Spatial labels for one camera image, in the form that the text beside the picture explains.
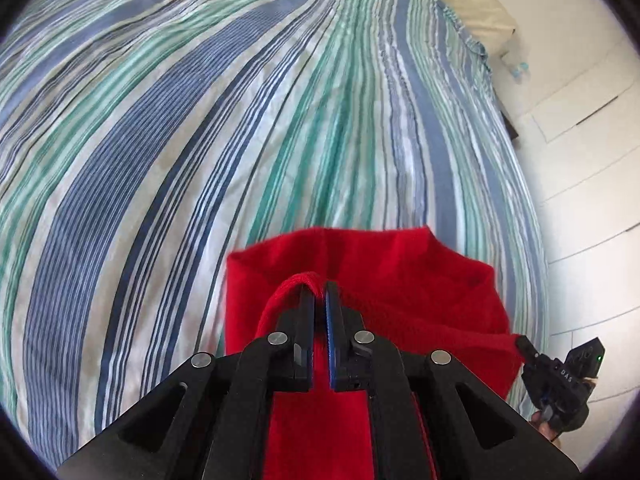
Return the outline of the person's right hand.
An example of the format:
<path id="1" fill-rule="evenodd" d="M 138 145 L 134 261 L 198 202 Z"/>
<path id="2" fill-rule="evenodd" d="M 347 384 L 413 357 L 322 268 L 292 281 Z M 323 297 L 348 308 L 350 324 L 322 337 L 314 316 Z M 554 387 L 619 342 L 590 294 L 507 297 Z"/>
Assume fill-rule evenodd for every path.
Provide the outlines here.
<path id="1" fill-rule="evenodd" d="M 559 437 L 559 434 L 550 427 L 546 420 L 544 420 L 544 416 L 542 416 L 541 411 L 535 412 L 529 419 L 529 423 L 547 440 L 556 443 L 556 439 Z"/>

